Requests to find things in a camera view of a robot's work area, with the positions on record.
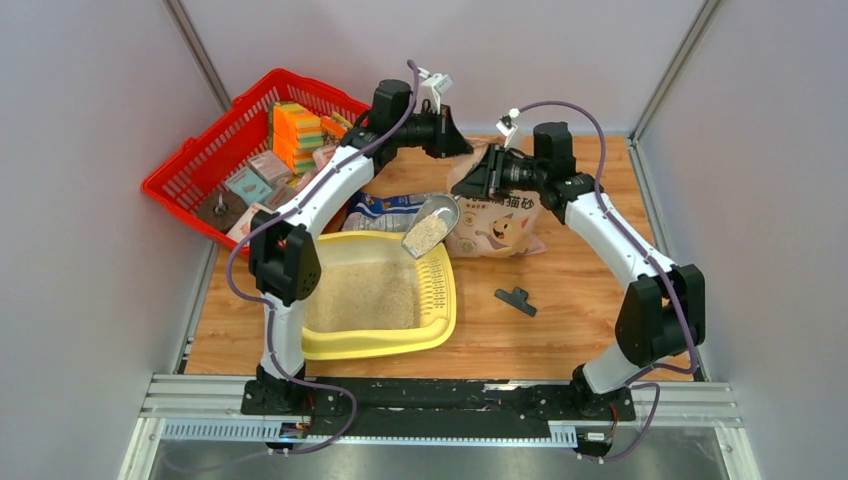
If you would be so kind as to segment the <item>metal litter scoop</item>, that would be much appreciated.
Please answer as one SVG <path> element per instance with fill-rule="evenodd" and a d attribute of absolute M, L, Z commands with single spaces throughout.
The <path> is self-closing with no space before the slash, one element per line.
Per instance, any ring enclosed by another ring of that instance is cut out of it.
<path fill-rule="evenodd" d="M 456 227 L 459 206 L 448 194 L 428 198 L 416 213 L 401 240 L 402 248 L 414 259 L 429 253 Z"/>

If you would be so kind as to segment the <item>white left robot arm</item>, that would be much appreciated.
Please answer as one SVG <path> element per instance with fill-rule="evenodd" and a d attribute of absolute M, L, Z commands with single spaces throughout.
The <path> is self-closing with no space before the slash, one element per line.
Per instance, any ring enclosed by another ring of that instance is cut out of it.
<path fill-rule="evenodd" d="M 316 240 L 346 201 L 369 183 L 401 148 L 421 148 L 435 159 L 469 154 L 442 96 L 447 74 L 419 74 L 416 85 L 388 79 L 371 107 L 340 141 L 332 158 L 293 199 L 251 224 L 248 267 L 266 306 L 265 347 L 257 369 L 267 401 L 279 413 L 299 411 L 306 398 L 301 346 L 304 301 L 318 286 Z"/>

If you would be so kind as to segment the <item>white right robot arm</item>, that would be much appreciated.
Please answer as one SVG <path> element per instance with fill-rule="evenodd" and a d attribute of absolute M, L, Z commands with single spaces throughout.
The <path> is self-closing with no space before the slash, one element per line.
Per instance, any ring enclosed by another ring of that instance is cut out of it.
<path fill-rule="evenodd" d="M 533 151 L 490 144 L 450 191 L 475 200 L 505 200 L 534 192 L 542 207 L 579 235 L 622 286 L 624 298 L 613 343 L 572 374 L 570 404 L 579 416 L 598 417 L 610 402 L 666 359 L 688 353 L 706 337 L 705 277 L 647 242 L 614 209 L 596 178 L 578 171 L 565 122 L 533 129 Z"/>

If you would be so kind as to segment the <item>pink cat litter bag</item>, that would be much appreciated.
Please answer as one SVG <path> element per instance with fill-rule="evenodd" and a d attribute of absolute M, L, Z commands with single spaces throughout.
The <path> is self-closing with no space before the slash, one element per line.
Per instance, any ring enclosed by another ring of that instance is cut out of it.
<path fill-rule="evenodd" d="M 496 200 L 456 194 L 454 199 L 459 220 L 445 239 L 451 256 L 514 258 L 547 251 L 534 233 L 543 212 L 538 193 L 512 191 L 507 198 Z"/>

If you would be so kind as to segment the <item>black bag clip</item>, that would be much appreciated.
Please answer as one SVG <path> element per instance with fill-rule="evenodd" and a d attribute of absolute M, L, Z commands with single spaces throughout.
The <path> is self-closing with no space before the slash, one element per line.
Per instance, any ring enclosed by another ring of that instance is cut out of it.
<path fill-rule="evenodd" d="M 497 289 L 494 296 L 529 317 L 537 314 L 537 308 L 528 302 L 529 293 L 518 286 L 511 291 Z"/>

